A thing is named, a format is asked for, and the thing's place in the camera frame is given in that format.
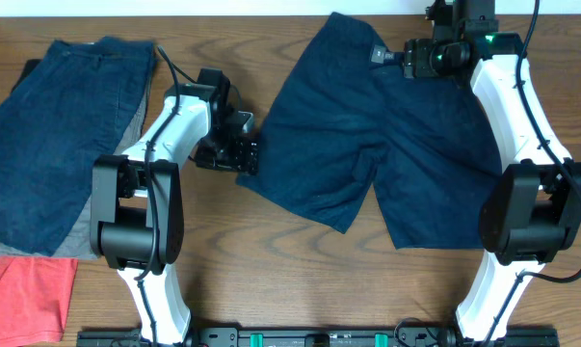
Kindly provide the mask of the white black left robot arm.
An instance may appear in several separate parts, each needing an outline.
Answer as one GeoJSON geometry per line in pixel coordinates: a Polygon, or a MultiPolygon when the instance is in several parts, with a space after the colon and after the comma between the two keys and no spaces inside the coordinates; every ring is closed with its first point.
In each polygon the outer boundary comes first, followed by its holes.
{"type": "Polygon", "coordinates": [[[255,175],[253,115],[228,101],[232,87],[219,69],[174,83],[144,136],[92,168],[90,243],[127,284],[142,326],[81,332],[80,346],[197,346],[198,333],[174,266],[184,237],[180,171],[192,161],[213,171],[255,175]]]}

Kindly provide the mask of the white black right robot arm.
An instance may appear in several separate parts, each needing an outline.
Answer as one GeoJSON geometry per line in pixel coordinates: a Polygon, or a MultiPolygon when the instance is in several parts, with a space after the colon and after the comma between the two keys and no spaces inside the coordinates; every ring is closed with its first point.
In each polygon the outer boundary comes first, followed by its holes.
{"type": "Polygon", "coordinates": [[[503,32],[491,1],[435,1],[428,39],[408,40],[408,78],[451,77],[467,86],[488,118],[502,175],[483,204],[484,246],[474,282],[452,327],[397,327],[403,346],[555,346],[552,328],[512,328],[524,289],[568,249],[581,225],[581,162],[552,130],[534,90],[529,39],[503,32]]]}

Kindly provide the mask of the navy blue shorts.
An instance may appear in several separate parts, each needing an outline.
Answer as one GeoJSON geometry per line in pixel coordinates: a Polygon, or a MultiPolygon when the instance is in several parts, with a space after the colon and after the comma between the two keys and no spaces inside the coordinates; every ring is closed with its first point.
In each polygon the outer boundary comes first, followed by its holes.
{"type": "Polygon", "coordinates": [[[380,63],[372,26],[329,16],[286,78],[239,185],[288,211],[349,229],[374,191],[397,248],[478,249],[479,213],[502,169],[472,91],[380,63]]]}

